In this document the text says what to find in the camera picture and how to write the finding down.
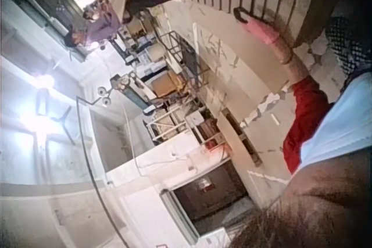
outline white shirt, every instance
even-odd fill
[[[372,73],[353,80],[301,147],[301,164],[335,158],[372,146]]]

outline wall light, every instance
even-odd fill
[[[51,89],[54,86],[54,78],[51,75],[41,75],[36,78],[37,88]]]

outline doorway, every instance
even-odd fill
[[[230,160],[173,192],[199,235],[228,231],[255,208]]]

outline red sleeve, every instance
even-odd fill
[[[301,145],[310,139],[332,105],[319,84],[308,76],[293,86],[296,118],[284,140],[284,160],[293,174],[300,163]]]

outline purple shirt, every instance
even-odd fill
[[[89,45],[93,42],[107,39],[117,33],[120,26],[121,24],[117,14],[112,8],[109,8],[108,12],[99,17],[98,20],[89,23],[85,43]]]

